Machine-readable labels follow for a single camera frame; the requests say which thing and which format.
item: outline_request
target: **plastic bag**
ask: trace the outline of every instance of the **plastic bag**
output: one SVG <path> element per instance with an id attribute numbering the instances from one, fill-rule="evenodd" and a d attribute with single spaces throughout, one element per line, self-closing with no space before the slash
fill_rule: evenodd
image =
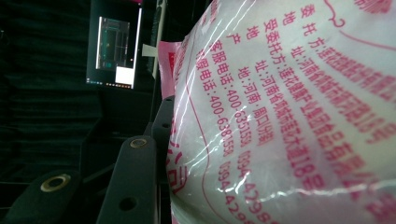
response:
<path id="1" fill-rule="evenodd" d="M 179 223 L 396 223 L 392 1 L 214 0 L 177 51 Z"/>

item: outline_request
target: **machine part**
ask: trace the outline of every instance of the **machine part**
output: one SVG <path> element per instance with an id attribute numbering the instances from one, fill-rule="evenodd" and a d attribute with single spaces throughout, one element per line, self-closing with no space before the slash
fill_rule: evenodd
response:
<path id="1" fill-rule="evenodd" d="M 147 143 L 148 143 L 148 141 L 144 138 L 135 139 L 131 142 L 131 147 L 141 148 L 141 147 L 144 147 Z"/>
<path id="2" fill-rule="evenodd" d="M 149 136 L 136 136 L 122 144 L 98 224 L 157 223 L 156 157 L 156 144 Z"/>
<path id="3" fill-rule="evenodd" d="M 158 181 L 162 184 L 167 184 L 168 182 L 165 162 L 169 145 L 169 135 L 172 127 L 174 103 L 175 96 L 169 96 L 163 99 L 151 128 L 152 137 L 158 145 Z"/>
<path id="4" fill-rule="evenodd" d="M 60 170 L 42 175 L 12 204 L 5 223 L 59 223 L 79 184 L 77 171 Z"/>
<path id="5" fill-rule="evenodd" d="M 53 192 L 65 187 L 69 183 L 70 179 L 70 175 L 67 174 L 56 175 L 44 181 L 41 184 L 40 189 L 43 192 Z"/>

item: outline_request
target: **screen display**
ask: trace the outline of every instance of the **screen display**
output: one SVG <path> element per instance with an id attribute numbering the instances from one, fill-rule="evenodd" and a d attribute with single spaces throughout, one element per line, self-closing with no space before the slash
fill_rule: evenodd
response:
<path id="1" fill-rule="evenodd" d="M 87 83 L 134 88 L 141 16 L 137 3 L 92 1 Z"/>

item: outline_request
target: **round hole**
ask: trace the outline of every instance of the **round hole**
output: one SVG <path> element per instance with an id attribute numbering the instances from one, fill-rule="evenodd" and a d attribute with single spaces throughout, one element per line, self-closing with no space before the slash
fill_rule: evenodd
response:
<path id="1" fill-rule="evenodd" d="M 63 179 L 61 179 L 61 178 L 56 178 L 56 179 L 53 179 L 53 180 L 51 180 L 51 181 L 49 182 L 49 186 L 55 188 L 55 187 L 57 187 L 57 186 L 60 186 L 63 182 L 64 182 Z"/>
<path id="2" fill-rule="evenodd" d="M 140 147 L 145 146 L 147 143 L 148 143 L 148 140 L 146 140 L 144 138 L 138 138 L 138 139 L 135 139 L 134 141 L 132 141 L 130 145 L 131 145 L 131 147 L 134 147 L 134 148 L 140 148 Z"/>
<path id="3" fill-rule="evenodd" d="M 125 198 L 120 202 L 120 210 L 131 211 L 137 206 L 136 198 Z"/>
<path id="4" fill-rule="evenodd" d="M 64 188 L 64 186 L 69 183 L 70 179 L 70 175 L 67 174 L 56 175 L 44 181 L 41 184 L 40 189 L 43 192 L 53 192 Z"/>

